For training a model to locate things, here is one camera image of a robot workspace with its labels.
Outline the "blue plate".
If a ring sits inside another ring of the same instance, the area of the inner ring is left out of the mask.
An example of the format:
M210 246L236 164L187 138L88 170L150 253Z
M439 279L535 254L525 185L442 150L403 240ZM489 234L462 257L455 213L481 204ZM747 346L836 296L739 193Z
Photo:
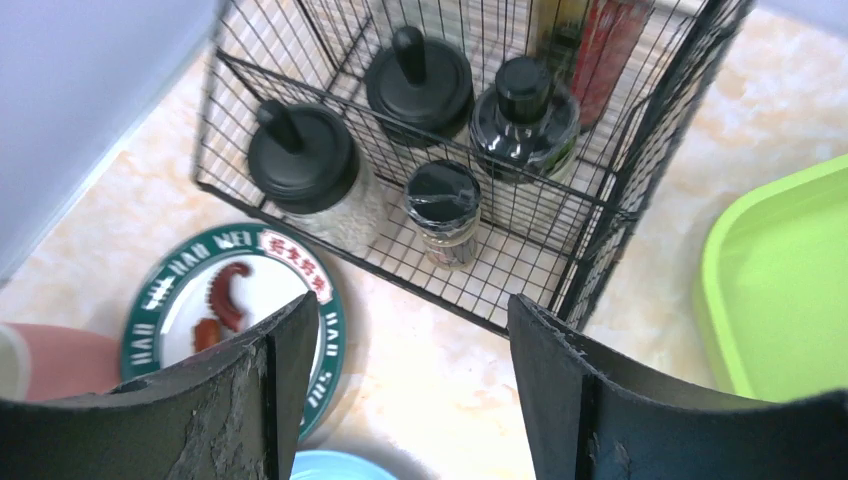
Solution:
M383 467L357 455L332 450L297 452L291 480L396 480Z

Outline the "green-rimmed white plate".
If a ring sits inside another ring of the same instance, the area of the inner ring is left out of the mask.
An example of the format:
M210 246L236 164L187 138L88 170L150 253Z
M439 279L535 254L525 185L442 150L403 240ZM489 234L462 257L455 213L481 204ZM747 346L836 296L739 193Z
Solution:
M175 247L145 278L129 311L120 370L128 381L195 354L193 327L211 317L206 295L212 278L232 262L252 268L235 276L231 295L245 312L239 333L307 291L318 300L318 333L300 437L306 439L330 408L341 377L347 322L340 291L317 256L292 233L259 223L203 231ZM223 339L239 333L223 328Z

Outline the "brown sauce bottle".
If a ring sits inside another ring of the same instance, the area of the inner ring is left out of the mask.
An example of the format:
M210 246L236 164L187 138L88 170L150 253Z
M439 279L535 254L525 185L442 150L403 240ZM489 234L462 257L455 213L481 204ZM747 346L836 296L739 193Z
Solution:
M601 119L642 34L650 1L533 1L528 52L580 105L585 133Z

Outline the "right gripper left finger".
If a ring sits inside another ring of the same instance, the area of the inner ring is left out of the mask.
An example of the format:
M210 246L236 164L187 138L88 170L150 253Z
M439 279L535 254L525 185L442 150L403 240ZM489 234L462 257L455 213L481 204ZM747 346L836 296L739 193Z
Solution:
M1 404L5 479L285 479L318 333L308 292L104 394Z

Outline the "small pepper grinder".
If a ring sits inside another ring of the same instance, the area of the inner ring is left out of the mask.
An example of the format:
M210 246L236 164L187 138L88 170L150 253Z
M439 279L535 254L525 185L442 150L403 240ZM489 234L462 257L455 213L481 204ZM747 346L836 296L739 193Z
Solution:
M459 270L476 258L481 199L473 171L454 160L424 164L409 177L405 210L436 267Z

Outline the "green plastic basin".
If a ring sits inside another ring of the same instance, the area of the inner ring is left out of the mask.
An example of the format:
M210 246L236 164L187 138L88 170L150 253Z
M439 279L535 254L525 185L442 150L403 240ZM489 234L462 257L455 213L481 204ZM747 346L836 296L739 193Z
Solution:
M719 390L787 402L846 388L846 156L733 202L706 237L693 304Z

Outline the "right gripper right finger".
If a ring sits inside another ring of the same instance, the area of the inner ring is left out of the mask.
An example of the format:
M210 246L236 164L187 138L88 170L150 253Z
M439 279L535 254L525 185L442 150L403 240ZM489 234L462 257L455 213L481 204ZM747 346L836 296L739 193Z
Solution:
M539 479L843 479L847 394L787 403L672 377L508 302L526 435Z

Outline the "black-lid shaker jar back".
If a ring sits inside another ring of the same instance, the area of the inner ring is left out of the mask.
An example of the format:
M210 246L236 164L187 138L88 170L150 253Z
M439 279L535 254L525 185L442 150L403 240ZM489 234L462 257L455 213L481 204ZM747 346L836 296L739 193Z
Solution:
M368 104L393 143L428 148L465 128L475 95L467 57L415 26L397 28L365 73Z

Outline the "black-lid shaker jar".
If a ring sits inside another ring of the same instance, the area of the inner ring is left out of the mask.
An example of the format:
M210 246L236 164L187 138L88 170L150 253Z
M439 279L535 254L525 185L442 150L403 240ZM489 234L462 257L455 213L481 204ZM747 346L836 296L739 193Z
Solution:
M298 229L364 256L388 221L369 160L330 108L267 99L256 111L247 167L256 186Z
M576 166L579 114L575 97L540 61L519 56L500 66L469 120L495 219L553 221L563 197L558 186Z
M368 104L393 143L428 148L465 128L475 95L467 57L415 26L397 28L365 73Z

